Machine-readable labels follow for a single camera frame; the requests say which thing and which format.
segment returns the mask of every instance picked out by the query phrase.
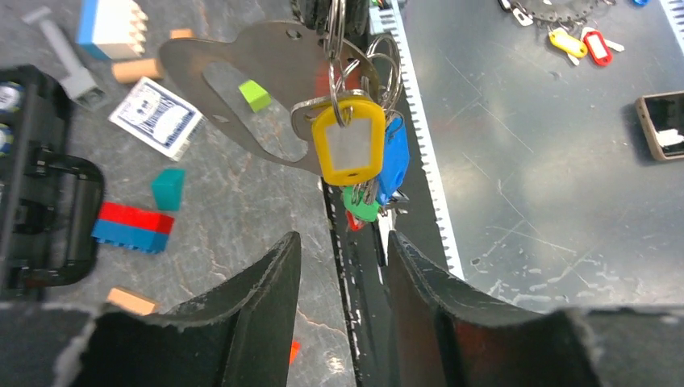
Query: red lego brick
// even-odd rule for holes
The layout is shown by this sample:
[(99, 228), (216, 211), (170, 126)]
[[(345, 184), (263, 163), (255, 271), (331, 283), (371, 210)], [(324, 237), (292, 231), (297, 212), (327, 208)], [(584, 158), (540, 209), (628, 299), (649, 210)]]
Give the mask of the red lego brick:
[(173, 221), (175, 220), (168, 215), (160, 214), (158, 212), (122, 206), (112, 202), (104, 202), (102, 204), (98, 218), (109, 222), (142, 228), (143, 230), (159, 232), (161, 234), (171, 233)]

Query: battery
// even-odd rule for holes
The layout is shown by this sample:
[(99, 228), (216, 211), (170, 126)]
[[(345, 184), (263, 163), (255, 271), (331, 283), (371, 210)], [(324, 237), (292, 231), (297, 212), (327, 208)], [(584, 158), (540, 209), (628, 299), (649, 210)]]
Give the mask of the battery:
[(19, 109), (23, 86), (12, 81), (0, 82), (0, 113), (13, 113)]
[(0, 157), (7, 156), (10, 153), (14, 139), (10, 128), (0, 123)]

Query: key tag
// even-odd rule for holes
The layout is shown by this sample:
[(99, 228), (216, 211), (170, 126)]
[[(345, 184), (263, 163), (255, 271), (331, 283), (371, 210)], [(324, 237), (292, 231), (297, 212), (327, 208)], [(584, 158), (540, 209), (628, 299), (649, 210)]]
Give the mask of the key tag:
[(351, 115), (346, 127), (338, 124), (330, 106), (311, 124), (311, 134), (323, 179), (330, 185), (356, 185), (382, 170), (385, 113), (377, 103), (360, 99), (340, 101), (340, 110)]
[[(343, 96), (341, 99), (344, 100), (362, 99), (371, 101), (370, 96), (361, 89), (347, 90), (341, 95)], [(292, 130), (295, 135), (304, 141), (313, 141), (314, 138), (311, 134), (311, 124), (323, 110), (330, 106), (332, 106), (332, 102), (329, 95), (310, 99), (294, 105), (290, 111), (290, 123), (292, 124)]]
[(557, 28), (549, 32), (548, 39), (551, 40), (551, 44), (555, 47), (578, 59), (582, 59), (589, 52), (589, 49), (581, 40), (571, 36), (563, 28)]
[(606, 45), (606, 40), (601, 32), (589, 31), (584, 35), (584, 44), (589, 48), (589, 54), (597, 65), (606, 67), (613, 61), (613, 54)]
[(613, 42), (613, 41), (606, 39), (605, 37), (603, 37), (603, 34), (601, 32), (599, 32), (599, 30), (595, 30), (594, 28), (591, 28), (591, 27), (584, 27), (582, 29), (582, 37), (580, 39), (584, 40), (586, 38), (586, 36), (589, 35), (591, 32), (598, 32), (601, 35), (601, 39), (603, 40), (603, 48), (606, 50), (606, 52), (608, 54), (611, 55), (611, 59), (612, 59), (611, 50), (615, 51), (615, 52), (624, 51), (624, 46), (622, 44), (617, 44), (616, 42)]
[(358, 204), (353, 202), (354, 187), (345, 187), (342, 191), (342, 200), (344, 208), (352, 215), (364, 222), (375, 222), (377, 220), (377, 213), (380, 211), (380, 203), (373, 201), (373, 204), (365, 204), (359, 201)]
[(347, 215), (347, 224), (349, 225), (350, 230), (356, 232), (365, 226), (365, 222), (357, 219), (349, 210), (346, 210), (345, 214)]
[(377, 201), (381, 206), (387, 205), (392, 194), (402, 186), (410, 161), (406, 125), (403, 118), (397, 117), (387, 127), (382, 171), (377, 175), (377, 182), (380, 185), (377, 190)]

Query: marble surface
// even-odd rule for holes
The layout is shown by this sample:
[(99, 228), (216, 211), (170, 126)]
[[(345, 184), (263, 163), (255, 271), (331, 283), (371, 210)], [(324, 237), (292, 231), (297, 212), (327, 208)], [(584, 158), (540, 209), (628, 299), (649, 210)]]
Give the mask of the marble surface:
[[(139, 0), (148, 14), (144, 57), (154, 57), (174, 28), (192, 27), (198, 37), (229, 41), (250, 23), (289, 19), (286, 0)], [(0, 6), (0, 66), (30, 63), (60, 79), (66, 75), (37, 26), (21, 16), (49, 6), (53, 19), (73, 40), (78, 0), (4, 0)], [(51, 300), (97, 304), (121, 285), (154, 298), (162, 312), (225, 281), (258, 260), (287, 231), (302, 235), (302, 280), (294, 339), (302, 349), (290, 367), (288, 385), (352, 385), (353, 369), (333, 261), (328, 220), (318, 177), (250, 156), (211, 125), (174, 163), (106, 120), (127, 94), (111, 75), (111, 63), (77, 49), (102, 82), (112, 103), (90, 113), (76, 110), (70, 153), (96, 163), (106, 177), (106, 200), (154, 209), (149, 184), (166, 168), (186, 170), (184, 202), (167, 250), (150, 256), (101, 246), (94, 272), (75, 285), (53, 289)], [(240, 75), (217, 69), (217, 89), (235, 93)], [(169, 80), (160, 83), (177, 92)], [(228, 101), (235, 95), (226, 96)], [(289, 115), (277, 103), (246, 117), (266, 149), (296, 157), (301, 142)]]

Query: teal block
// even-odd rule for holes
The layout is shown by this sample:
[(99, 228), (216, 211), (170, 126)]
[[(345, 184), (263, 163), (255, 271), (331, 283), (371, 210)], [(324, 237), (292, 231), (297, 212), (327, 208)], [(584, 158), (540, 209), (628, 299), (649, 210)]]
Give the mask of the teal block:
[(246, 81), (239, 89), (254, 113), (271, 104), (269, 93), (255, 81)]
[(166, 169), (152, 182), (152, 194), (156, 208), (162, 211), (178, 211), (183, 200), (183, 181), (186, 171)]

